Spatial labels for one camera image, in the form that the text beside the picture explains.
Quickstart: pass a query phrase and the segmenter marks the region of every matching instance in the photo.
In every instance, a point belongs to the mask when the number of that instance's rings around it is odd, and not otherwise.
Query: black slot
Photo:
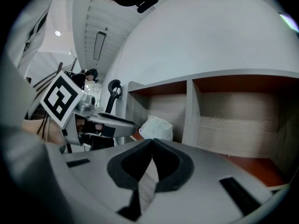
[[[233,177],[221,179],[220,183],[245,216],[261,206]]]
[[[90,161],[87,158],[83,158],[83,159],[78,159],[78,160],[66,162],[66,165],[69,168],[72,168],[72,167],[79,166],[79,165],[82,165],[82,164],[85,164],[85,163],[88,163],[88,162],[90,162]]]

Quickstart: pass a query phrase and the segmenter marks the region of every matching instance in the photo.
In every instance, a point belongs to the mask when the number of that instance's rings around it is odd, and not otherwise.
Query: person
[[[87,81],[95,81],[95,79],[98,76],[98,72],[96,69],[90,69],[90,70],[81,70],[80,73],[74,74],[71,77],[71,80],[79,86],[81,89],[84,90],[85,86],[85,80]]]
[[[42,45],[51,1],[31,0],[16,19],[8,34],[4,51],[24,77],[32,58]],[[128,7],[140,4],[144,0],[113,1]]]

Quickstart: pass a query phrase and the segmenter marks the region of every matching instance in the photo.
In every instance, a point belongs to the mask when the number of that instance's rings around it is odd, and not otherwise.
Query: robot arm
[[[95,97],[87,95],[73,81],[60,72],[44,93],[41,104],[52,119],[61,127],[66,143],[83,145],[84,136],[104,138],[130,136],[136,125],[126,119],[95,110]],[[77,132],[76,117],[85,118],[85,127]],[[101,131],[96,124],[103,125]]]

